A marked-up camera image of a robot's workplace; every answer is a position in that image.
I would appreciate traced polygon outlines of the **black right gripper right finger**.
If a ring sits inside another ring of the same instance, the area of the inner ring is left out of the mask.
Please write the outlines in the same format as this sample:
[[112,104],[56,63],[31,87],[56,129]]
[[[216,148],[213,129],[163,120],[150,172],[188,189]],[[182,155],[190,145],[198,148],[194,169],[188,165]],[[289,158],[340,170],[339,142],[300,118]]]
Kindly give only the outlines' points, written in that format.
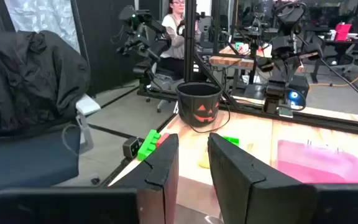
[[211,177],[225,223],[311,223],[314,188],[222,136],[208,138]]

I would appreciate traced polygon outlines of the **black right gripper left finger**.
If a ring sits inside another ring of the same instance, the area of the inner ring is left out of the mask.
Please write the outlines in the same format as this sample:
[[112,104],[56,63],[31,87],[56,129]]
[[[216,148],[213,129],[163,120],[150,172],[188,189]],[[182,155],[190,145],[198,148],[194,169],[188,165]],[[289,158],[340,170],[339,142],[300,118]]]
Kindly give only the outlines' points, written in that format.
[[113,200],[113,223],[173,223],[178,187],[177,134],[164,142],[135,168],[112,184],[113,189],[126,190],[126,195]]

